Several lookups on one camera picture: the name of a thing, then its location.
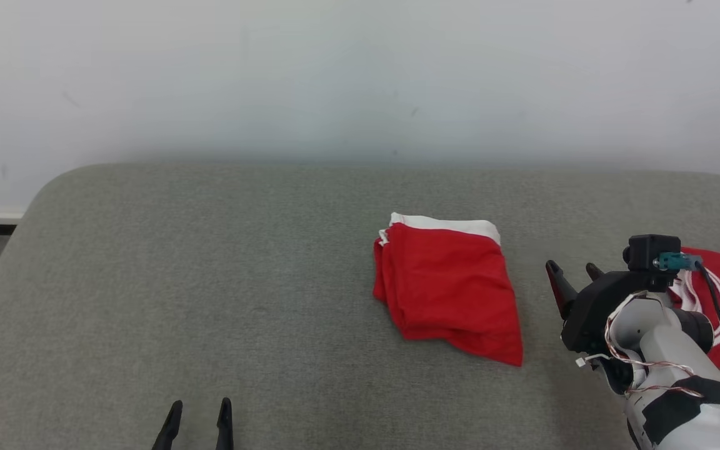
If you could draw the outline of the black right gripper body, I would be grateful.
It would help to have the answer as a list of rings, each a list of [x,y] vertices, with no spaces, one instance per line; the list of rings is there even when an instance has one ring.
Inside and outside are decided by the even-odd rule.
[[[610,271],[577,291],[571,314],[563,320],[562,342],[575,353],[591,353],[605,346],[604,328],[608,317],[626,297],[641,291],[665,293],[673,274],[640,271]]]

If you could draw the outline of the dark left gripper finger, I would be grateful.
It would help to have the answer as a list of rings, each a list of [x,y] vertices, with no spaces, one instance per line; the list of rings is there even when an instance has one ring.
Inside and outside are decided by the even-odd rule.
[[[234,450],[233,410],[231,399],[224,397],[216,422],[216,450]]]
[[[171,450],[173,441],[177,438],[180,423],[182,421],[183,402],[174,401],[163,422],[157,438],[152,445],[152,450]]]

